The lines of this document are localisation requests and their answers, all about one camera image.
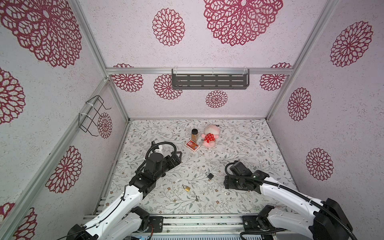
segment leaf pattern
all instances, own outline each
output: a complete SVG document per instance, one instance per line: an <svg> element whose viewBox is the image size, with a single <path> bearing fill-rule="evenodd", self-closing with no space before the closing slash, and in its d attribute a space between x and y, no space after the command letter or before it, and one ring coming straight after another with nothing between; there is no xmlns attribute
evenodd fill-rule
<svg viewBox="0 0 384 240"><path fill-rule="evenodd" d="M205 127L219 125L220 137L216 146L201 146L190 151L185 143L193 128L199 131L198 143ZM121 158L107 197L112 203L143 162L151 141L170 141L182 151L182 163L160 178L155 189L140 203L151 214L253 214L265 205L292 210L270 197L256 192L225 189L224 167L235 160L242 161L251 171L262 170L279 182L296 186L280 154L265 120L134 120L126 138ZM173 148L164 145L164 156ZM210 180L206 173L214 175ZM190 191L183 189L189 186Z"/></svg>

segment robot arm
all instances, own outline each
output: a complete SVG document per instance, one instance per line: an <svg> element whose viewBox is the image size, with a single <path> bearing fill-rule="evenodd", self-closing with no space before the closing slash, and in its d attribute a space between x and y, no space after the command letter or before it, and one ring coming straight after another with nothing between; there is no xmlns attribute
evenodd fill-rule
<svg viewBox="0 0 384 240"><path fill-rule="evenodd" d="M174 147L172 156L163 156L163 144ZM145 231L148 228L149 213L140 208L139 203L155 188L160 177L181 163L181 155L171 142L152 142L143 164L139 166L129 185L124 187L124 192L83 227L77 224L73 226L68 232L67 240L121 240L134 231Z"/></svg>
<svg viewBox="0 0 384 240"><path fill-rule="evenodd" d="M232 165L230 170L234 175L227 172L229 165ZM325 208L339 218L352 233L352 226L343 210L332 199L322 201L293 191L265 172L256 170L252 173L238 161L228 164L225 171L227 173L224 180L226 189L256 191L272 197L298 212L298 214L292 214L267 205L257 216L258 229L255 229L256 231L274 231L283 228L283 230L290 230L314 240L347 240L350 237L345 228L324 211Z"/></svg>

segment spice jar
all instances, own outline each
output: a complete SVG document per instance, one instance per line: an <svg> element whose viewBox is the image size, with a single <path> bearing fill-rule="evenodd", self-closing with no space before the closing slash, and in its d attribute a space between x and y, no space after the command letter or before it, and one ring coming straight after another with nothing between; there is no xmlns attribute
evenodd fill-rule
<svg viewBox="0 0 384 240"><path fill-rule="evenodd" d="M197 139L199 138L199 132L197 131L196 128L192 129L192 134L191 134L191 140L194 142L197 142Z"/></svg>

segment pink plush toy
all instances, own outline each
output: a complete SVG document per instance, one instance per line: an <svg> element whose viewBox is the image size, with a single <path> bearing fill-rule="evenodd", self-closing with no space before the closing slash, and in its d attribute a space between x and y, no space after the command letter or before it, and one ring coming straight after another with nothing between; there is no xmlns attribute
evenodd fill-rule
<svg viewBox="0 0 384 240"><path fill-rule="evenodd" d="M215 140L218 139L218 135L220 133L220 129L216 125L209 125L205 128L204 134L201 135L204 138L203 146L205 147L214 147Z"/></svg>

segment red card box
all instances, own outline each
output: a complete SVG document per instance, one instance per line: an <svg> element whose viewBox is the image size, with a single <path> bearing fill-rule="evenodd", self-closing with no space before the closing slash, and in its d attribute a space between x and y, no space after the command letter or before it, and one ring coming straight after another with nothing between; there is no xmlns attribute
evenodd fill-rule
<svg viewBox="0 0 384 240"><path fill-rule="evenodd" d="M187 146L187 148L191 149L194 152L196 152L196 150L200 147L200 145L198 145L192 140L189 140L185 145Z"/></svg>

